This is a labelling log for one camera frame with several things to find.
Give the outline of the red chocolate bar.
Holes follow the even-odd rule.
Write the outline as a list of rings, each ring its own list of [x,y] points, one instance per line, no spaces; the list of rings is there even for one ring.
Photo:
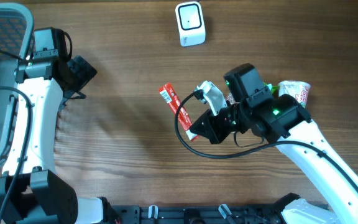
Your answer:
[[[181,104],[181,100],[177,96],[171,83],[166,83],[159,88],[159,93],[162,98],[166,101],[167,105],[170,107],[173,114],[176,114],[178,108]],[[194,134],[190,131],[190,126],[192,125],[190,116],[184,107],[180,109],[178,115],[178,122],[181,124],[182,128],[186,132],[188,139],[194,141],[199,138],[197,134]]]

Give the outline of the green gummy candy bag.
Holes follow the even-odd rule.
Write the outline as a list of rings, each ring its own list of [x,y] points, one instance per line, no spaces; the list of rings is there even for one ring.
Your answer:
[[[279,90],[279,86],[278,85],[272,85],[271,83],[266,84],[265,86],[267,86],[269,88],[269,90],[272,92],[272,94],[274,95],[278,90]],[[232,93],[229,93],[226,97],[225,97],[226,101],[228,101],[231,105],[236,103],[236,100],[234,99]]]

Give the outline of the cup noodles container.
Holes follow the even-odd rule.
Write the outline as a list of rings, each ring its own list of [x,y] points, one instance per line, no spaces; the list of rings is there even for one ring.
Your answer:
[[[285,80],[278,84],[278,95],[282,96],[288,94],[296,99],[302,107],[306,107],[308,100],[308,93],[311,85],[306,82]]]

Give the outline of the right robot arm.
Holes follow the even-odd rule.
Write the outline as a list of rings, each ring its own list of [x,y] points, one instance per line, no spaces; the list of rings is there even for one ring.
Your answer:
[[[289,94],[274,97],[249,63],[230,70],[224,79],[235,102],[229,104],[212,82],[200,83],[193,94],[210,108],[190,131],[220,144],[231,133],[251,130],[303,171],[341,223],[358,223],[358,176],[329,145],[309,112]]]

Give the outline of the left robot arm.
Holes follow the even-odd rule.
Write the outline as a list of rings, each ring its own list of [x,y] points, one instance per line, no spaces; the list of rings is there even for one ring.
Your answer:
[[[105,223],[110,205],[83,198],[55,171],[58,113],[96,70],[73,56],[70,36],[38,29],[33,52],[0,50],[0,223]]]

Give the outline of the white barcode scanner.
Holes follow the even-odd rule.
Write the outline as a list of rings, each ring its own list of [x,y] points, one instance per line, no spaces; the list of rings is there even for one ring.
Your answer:
[[[206,40],[206,29],[201,4],[198,1],[183,2],[176,6],[180,45],[189,47]]]

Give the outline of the grey plastic shopping basket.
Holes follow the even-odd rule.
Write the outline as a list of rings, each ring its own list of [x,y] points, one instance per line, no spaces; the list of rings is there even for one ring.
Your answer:
[[[0,3],[0,166],[9,153],[17,111],[14,72],[34,46],[34,18],[18,3]]]

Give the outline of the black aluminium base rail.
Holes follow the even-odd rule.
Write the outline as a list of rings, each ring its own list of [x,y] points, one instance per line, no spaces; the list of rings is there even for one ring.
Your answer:
[[[185,223],[284,223],[272,204],[229,206],[231,212],[224,218],[218,206],[201,207],[140,207],[116,205],[118,223],[129,224],[185,224]]]

